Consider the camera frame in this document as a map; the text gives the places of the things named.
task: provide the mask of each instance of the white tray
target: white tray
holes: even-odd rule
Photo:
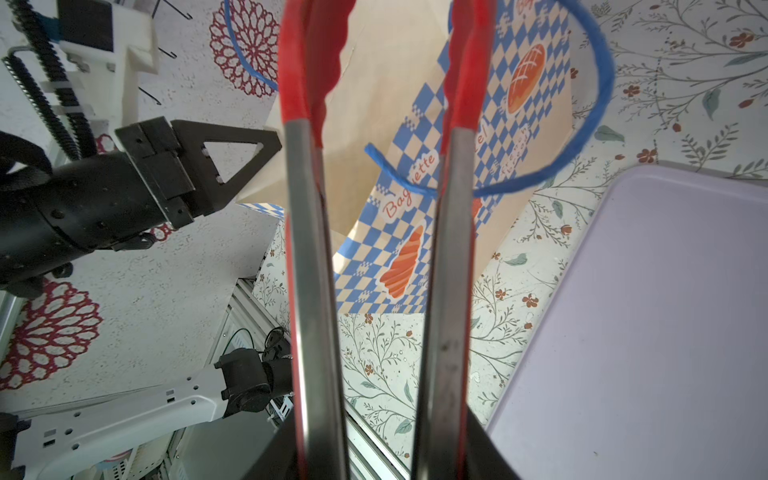
[[[488,432],[524,480],[768,478],[768,189],[622,174]]]

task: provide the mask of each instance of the red flower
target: red flower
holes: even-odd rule
[[[67,368],[98,336],[103,319],[88,292],[69,282],[44,282],[43,294],[22,308],[0,366],[0,390],[17,389]]]
[[[528,308],[532,308],[538,306],[538,298],[533,296],[533,293],[529,293],[528,296],[523,297],[523,303],[527,305]]]
[[[111,151],[116,151],[118,146],[114,144],[114,140],[107,134],[101,134],[96,137],[96,151],[100,154],[108,154]]]
[[[741,32],[737,36],[731,37],[730,43],[728,45],[736,48],[744,48],[746,47],[746,44],[750,43],[754,39],[755,39],[755,36],[752,35],[751,33]]]
[[[639,95],[640,87],[638,87],[637,85],[630,85],[629,87],[626,87],[624,89],[624,94],[627,95],[629,98],[632,98],[635,95]]]
[[[243,56],[265,78],[277,81],[277,35],[280,26],[274,15],[260,3],[247,0],[225,0],[230,3],[232,29],[235,32]],[[224,3],[214,12],[214,22],[210,30],[210,48],[214,51],[214,61],[221,68],[221,73],[229,79],[235,88],[248,95],[269,97],[273,90],[262,81],[251,77],[245,71],[240,59],[232,48],[232,41],[224,21]]]
[[[639,154],[637,154],[637,159],[640,161],[640,163],[645,164],[649,163],[652,164],[656,161],[656,149],[648,150],[647,148],[644,148],[643,151],[641,151]]]
[[[153,227],[151,230],[149,230],[149,233],[154,235],[158,242],[164,242],[165,240],[168,240],[168,237],[170,237],[170,235],[175,231],[176,230],[174,230],[171,225],[168,223],[163,223],[159,227]]]

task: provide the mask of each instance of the blue string handle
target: blue string handle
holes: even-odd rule
[[[486,187],[480,187],[474,192],[475,198],[487,197],[488,195],[513,194],[514,192],[519,192],[520,190],[525,190],[526,188],[541,184],[549,178],[554,177],[560,170],[565,168],[566,165],[571,163],[577,155],[579,155],[581,149],[584,148],[594,131],[597,130],[598,124],[608,107],[608,103],[611,101],[611,95],[614,90],[614,79],[616,77],[614,72],[614,59],[611,50],[608,48],[605,41],[605,37],[600,31],[600,25],[597,24],[587,9],[581,6],[578,0],[558,0],[558,2],[560,2],[565,9],[576,18],[576,20],[578,20],[581,27],[584,29],[584,32],[587,34],[587,39],[592,45],[594,63],[598,69],[598,98],[594,103],[592,111],[589,112],[584,119],[581,128],[573,134],[568,144],[565,145],[563,150],[551,164],[530,174],[504,180]],[[413,184],[398,173],[373,144],[368,144],[365,150],[373,161],[401,187],[416,194],[429,197],[437,196],[436,189]]]
[[[243,66],[245,71],[248,72],[248,74],[251,77],[255,77],[257,80],[262,81],[267,87],[272,88],[274,91],[277,91],[277,84],[273,81],[271,81],[269,78],[265,77],[248,62],[248,59],[245,58],[245,55],[243,55],[243,51],[240,50],[240,46],[237,44],[237,37],[235,36],[235,31],[232,29],[232,15],[230,15],[230,2],[232,0],[224,0],[224,23],[227,24],[227,32],[230,34],[230,40],[232,41],[232,48],[234,48],[235,53],[237,54],[237,58],[240,59],[240,64]]]

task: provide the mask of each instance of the table surface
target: table surface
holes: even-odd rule
[[[620,172],[674,163],[754,184],[768,178],[762,153],[768,147],[764,0],[590,0],[586,6],[614,49],[614,97],[581,156],[535,190],[475,284],[468,402],[484,423],[594,209]],[[592,106],[596,74],[582,30],[574,22],[571,30],[578,127]],[[287,325],[282,228],[267,251],[255,294]],[[422,324],[421,315],[397,313],[339,318],[345,396],[407,465]]]

